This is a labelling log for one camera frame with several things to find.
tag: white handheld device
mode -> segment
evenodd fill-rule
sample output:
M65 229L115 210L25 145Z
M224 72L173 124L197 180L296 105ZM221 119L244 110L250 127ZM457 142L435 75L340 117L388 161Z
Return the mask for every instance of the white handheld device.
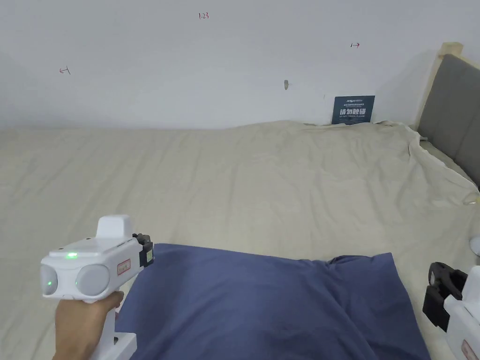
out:
M94 238L52 250L42 259L43 296L95 302L118 290L153 260L150 237L133 234L129 216L104 216ZM136 335L115 333L115 310L109 311L91 359L128 360L136 350Z
M462 300L449 295L444 308L450 315L447 343L457 359L480 356L480 266L474 266L462 289Z

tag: hand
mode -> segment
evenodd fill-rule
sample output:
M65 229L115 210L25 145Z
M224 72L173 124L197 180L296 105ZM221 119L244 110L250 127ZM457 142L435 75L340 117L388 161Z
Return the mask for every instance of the hand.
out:
M55 356L53 360L88 360L100 341L107 313L120 306L123 292L88 304L81 300L60 300L55 314Z

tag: dark blue sign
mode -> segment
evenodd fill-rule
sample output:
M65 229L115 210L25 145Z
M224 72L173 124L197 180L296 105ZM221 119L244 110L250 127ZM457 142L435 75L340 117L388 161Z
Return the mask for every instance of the dark blue sign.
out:
M332 124L360 124L370 122L375 95L336 96Z

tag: red arrow mark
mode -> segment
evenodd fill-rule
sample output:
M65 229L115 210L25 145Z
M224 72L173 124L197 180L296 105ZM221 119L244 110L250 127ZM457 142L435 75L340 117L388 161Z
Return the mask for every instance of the red arrow mark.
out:
M63 72L64 72L65 70L68 71L68 75L71 75L71 74L70 74L70 70L68 70L68 66L67 66L66 69L63 69L63 70L60 68L60 73L63 74Z

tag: blue pillowcase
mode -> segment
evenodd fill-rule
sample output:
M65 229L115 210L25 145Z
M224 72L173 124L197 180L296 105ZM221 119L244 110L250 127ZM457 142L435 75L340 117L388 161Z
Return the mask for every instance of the blue pillowcase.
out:
M132 360L429 360L390 253L329 262L156 244L116 331Z

